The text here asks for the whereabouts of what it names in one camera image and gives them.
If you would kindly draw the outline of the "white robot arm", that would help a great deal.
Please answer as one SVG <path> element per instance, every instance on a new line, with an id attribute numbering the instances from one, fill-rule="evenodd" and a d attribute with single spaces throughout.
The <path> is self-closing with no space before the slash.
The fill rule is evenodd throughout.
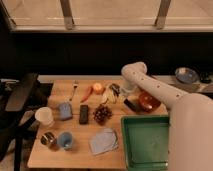
<path id="1" fill-rule="evenodd" d="M 146 72 L 144 62 L 124 65 L 121 92 L 129 95 L 138 86 L 169 109 L 168 171 L 213 171 L 213 100 L 166 84 Z"/>

